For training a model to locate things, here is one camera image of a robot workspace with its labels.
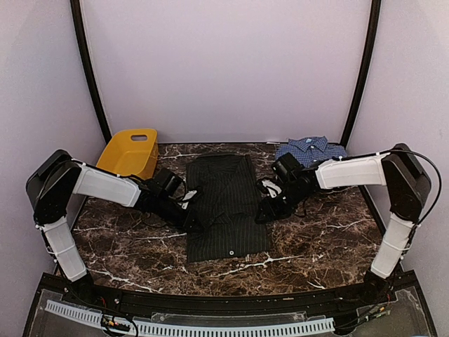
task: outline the black pinstripe shirt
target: black pinstripe shirt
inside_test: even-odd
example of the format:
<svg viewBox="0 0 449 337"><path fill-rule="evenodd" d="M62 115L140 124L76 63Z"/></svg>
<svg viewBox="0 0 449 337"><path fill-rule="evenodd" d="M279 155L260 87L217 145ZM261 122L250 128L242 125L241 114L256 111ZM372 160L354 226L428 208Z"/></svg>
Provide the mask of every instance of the black pinstripe shirt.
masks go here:
<svg viewBox="0 0 449 337"><path fill-rule="evenodd" d="M187 186L201 186L196 209L204 233L187 235L188 262L267 251L270 240L254 217L260 200L248 155L209 154L187 165Z"/></svg>

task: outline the yellow basket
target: yellow basket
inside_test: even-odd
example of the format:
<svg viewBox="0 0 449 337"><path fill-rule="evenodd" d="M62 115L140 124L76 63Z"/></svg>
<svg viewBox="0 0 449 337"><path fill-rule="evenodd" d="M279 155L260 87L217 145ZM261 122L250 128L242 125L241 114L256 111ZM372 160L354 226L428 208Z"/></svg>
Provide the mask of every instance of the yellow basket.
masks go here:
<svg viewBox="0 0 449 337"><path fill-rule="evenodd" d="M149 179L156 168L157 132L151 128L120 131L107 144L97 167L121 176Z"/></svg>

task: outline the basket handle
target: basket handle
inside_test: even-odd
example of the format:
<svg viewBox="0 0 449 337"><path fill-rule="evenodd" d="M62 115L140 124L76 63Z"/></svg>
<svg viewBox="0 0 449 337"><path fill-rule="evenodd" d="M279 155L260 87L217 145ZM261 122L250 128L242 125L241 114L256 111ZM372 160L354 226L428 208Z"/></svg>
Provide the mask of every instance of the basket handle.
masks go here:
<svg viewBox="0 0 449 337"><path fill-rule="evenodd" d="M131 135L131 140L133 142L146 142L148 141L148 136L142 134Z"/></svg>

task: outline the shirt collar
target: shirt collar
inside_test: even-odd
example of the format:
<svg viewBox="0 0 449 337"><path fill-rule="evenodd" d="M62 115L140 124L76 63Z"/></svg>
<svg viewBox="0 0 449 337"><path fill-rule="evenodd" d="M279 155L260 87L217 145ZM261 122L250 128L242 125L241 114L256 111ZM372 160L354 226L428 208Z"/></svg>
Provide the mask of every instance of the shirt collar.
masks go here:
<svg viewBox="0 0 449 337"><path fill-rule="evenodd" d="M310 146L316 146L321 151L324 151L328 146L328 139L326 137L306 137L299 140L289 139L289 145L296 146L303 152L307 151Z"/></svg>

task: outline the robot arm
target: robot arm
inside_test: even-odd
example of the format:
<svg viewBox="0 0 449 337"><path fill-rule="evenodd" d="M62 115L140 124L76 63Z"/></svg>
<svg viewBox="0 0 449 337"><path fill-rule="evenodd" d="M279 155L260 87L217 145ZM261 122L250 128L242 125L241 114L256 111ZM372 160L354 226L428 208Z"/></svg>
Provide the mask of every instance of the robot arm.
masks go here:
<svg viewBox="0 0 449 337"><path fill-rule="evenodd" d="M198 232L202 227L193 211L171 197L182 179L168 169L154 178L139 180L121 177L72 159L56 151L28 179L27 194L34 209L34 222L40 229L49 253L58 260L67 278L75 282L87 274L67 224L67 204L72 194L112 201L142 212L158 214L173 227Z"/></svg>
<svg viewBox="0 0 449 337"><path fill-rule="evenodd" d="M429 176L415 156L401 151L410 149L398 144L390 152L332 159L311 168L304 168L291 154L285 154L272 165L277 181L259 181L259 188L270 196L261 201L256 222L287 218L296 211L299 202L317 190L353 185L387 186L391 217L370 269L386 279L409 249L431 188Z"/></svg>

